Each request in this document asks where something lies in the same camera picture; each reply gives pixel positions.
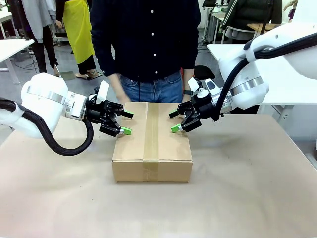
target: person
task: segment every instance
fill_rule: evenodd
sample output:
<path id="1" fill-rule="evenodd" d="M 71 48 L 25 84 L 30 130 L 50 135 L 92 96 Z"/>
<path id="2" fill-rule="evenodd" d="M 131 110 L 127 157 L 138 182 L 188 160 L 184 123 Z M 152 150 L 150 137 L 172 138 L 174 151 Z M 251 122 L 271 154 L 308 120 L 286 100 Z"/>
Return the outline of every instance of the person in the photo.
<path id="1" fill-rule="evenodd" d="M 292 22 L 293 21 L 297 4 L 298 4 L 298 0 L 292 0 L 284 7 L 284 11 L 286 11 L 290 6 L 293 7 L 288 13 L 288 17 L 289 17 L 289 21 L 288 22 Z"/>
<path id="2" fill-rule="evenodd" d="M 91 80 L 101 76 L 96 71 L 91 39 L 89 8 L 92 0 L 56 0 L 56 25 L 62 28 L 64 20 L 69 43 L 79 68 L 77 78 Z"/>
<path id="3" fill-rule="evenodd" d="M 94 0 L 92 37 L 118 100 L 181 103 L 194 74 L 198 0 Z M 111 54 L 115 49 L 115 59 Z"/>
<path id="4" fill-rule="evenodd" d="M 253 38 L 250 23 L 282 23 L 282 0 L 232 0 L 223 20 L 222 28 L 234 44 L 244 44 Z"/>
<path id="5" fill-rule="evenodd" d="M 22 0 L 19 4 L 13 4 L 13 0 L 8 0 L 7 3 L 10 5 L 15 28 L 20 30 L 24 26 L 26 35 L 35 41 L 31 47 L 38 63 L 39 72 L 47 73 L 45 47 L 54 74 L 59 77 L 58 62 L 49 27 L 56 17 L 55 10 L 49 9 L 46 1 Z"/>

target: gray floor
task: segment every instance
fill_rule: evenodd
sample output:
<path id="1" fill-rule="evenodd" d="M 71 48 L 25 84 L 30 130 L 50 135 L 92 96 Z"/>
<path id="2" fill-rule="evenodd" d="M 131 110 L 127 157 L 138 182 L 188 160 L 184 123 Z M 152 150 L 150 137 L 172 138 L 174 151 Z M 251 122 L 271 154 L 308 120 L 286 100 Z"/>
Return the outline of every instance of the gray floor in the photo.
<path id="1" fill-rule="evenodd" d="M 55 52 L 56 52 L 56 58 L 58 59 L 58 62 L 59 62 L 58 68 L 60 72 L 69 72 L 69 71 L 73 71 L 74 73 L 78 72 L 74 55 L 70 53 L 71 52 L 70 46 L 62 46 L 62 47 L 56 46 Z M 206 47 L 200 47 L 199 52 L 200 53 L 198 53 L 198 56 L 196 58 L 196 65 L 205 65 L 209 67 L 216 76 L 215 78 L 216 84 L 219 87 L 222 87 L 223 80 L 220 75 L 220 70 L 219 70 L 217 61 L 214 59 L 211 53 L 208 52 Z M 18 57 L 11 58 L 16 74 L 19 80 L 21 81 L 21 85 L 14 85 L 8 72 L 0 72 L 0 97 L 11 99 L 19 103 L 21 102 L 21 97 L 20 97 L 21 87 L 26 81 L 30 80 L 32 76 L 36 74 L 36 71 L 34 70 L 33 65 L 31 65 L 31 68 L 28 68 L 28 70 L 21 69 L 19 67 L 25 68 L 27 65 L 30 65 L 33 63 L 33 59 L 28 55 L 28 53 L 23 55 L 18 55 Z M 48 62 L 49 61 L 47 58 L 48 73 L 53 74 L 53 70 L 50 68 L 50 65 L 48 64 Z M 4 68 L 4 67 L 5 67 L 5 64 L 0 63 L 0 68 Z M 68 86 L 69 91 L 73 91 L 83 95 L 89 95 L 93 93 L 94 87 L 100 85 L 102 80 L 108 81 L 106 77 L 102 76 L 92 81 L 85 81 L 82 79 L 72 79 L 72 80 L 66 81 L 66 84 Z M 109 91 L 108 99 L 111 101 L 116 101 L 116 97 L 112 89 L 110 89 Z M 10 135 L 10 133 L 11 133 L 11 130 L 9 127 L 0 126 L 0 145 L 5 141 L 5 139 Z M 300 149 L 302 149 L 304 154 L 315 153 L 315 144 L 313 142 L 300 141 L 296 143 L 300 147 Z"/>

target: packing tape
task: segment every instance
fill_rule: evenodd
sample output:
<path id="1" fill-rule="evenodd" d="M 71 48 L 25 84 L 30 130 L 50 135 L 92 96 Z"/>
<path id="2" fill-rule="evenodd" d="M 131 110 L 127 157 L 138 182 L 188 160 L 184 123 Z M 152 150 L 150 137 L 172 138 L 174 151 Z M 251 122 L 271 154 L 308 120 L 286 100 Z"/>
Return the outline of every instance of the packing tape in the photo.
<path id="1" fill-rule="evenodd" d="M 159 104 L 147 103 L 143 182 L 157 182 L 159 170 Z"/>

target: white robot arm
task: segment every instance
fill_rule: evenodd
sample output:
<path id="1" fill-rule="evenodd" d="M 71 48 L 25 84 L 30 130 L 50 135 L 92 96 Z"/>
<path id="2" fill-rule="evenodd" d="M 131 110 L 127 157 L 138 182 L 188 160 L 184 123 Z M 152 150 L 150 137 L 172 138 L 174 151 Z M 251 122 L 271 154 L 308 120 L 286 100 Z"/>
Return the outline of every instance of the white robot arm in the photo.
<path id="1" fill-rule="evenodd" d="M 172 127 L 172 131 L 189 132 L 201 126 L 200 119 L 217 121 L 220 115 L 237 107 L 247 109 L 260 104 L 269 91 L 269 84 L 261 78 L 255 61 L 278 56 L 284 56 L 299 74 L 317 79 L 317 25 L 285 24 L 249 41 L 243 49 L 229 52 L 219 61 L 225 81 L 222 89 L 211 79 L 206 80 L 204 88 L 192 78 L 189 85 L 198 93 L 170 114 L 170 117 L 185 114 L 183 123 Z"/>
<path id="2" fill-rule="evenodd" d="M 0 98 L 0 124 L 9 125 L 29 137 L 43 138 L 58 154 L 73 156 L 83 152 L 94 136 L 92 123 L 100 123 L 100 131 L 111 136 L 130 134 L 131 130 L 120 127 L 117 116 L 132 118 L 121 104 L 106 99 L 109 84 L 102 82 L 89 97 L 68 91 L 62 78 L 41 73 L 24 84 L 22 104 Z M 54 132 L 60 116 L 84 122 L 87 138 L 76 149 L 65 149 L 54 140 Z"/>

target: cardboard box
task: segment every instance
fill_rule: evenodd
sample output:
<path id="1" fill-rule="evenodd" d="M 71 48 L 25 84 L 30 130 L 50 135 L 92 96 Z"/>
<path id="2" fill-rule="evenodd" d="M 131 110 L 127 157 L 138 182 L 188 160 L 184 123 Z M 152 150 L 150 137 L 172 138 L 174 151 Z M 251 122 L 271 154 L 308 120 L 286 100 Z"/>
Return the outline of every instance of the cardboard box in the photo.
<path id="1" fill-rule="evenodd" d="M 193 160 L 185 132 L 172 133 L 183 121 L 168 114 L 178 104 L 127 103 L 132 119 L 122 118 L 121 126 L 132 134 L 119 136 L 112 158 L 116 182 L 188 182 Z"/>

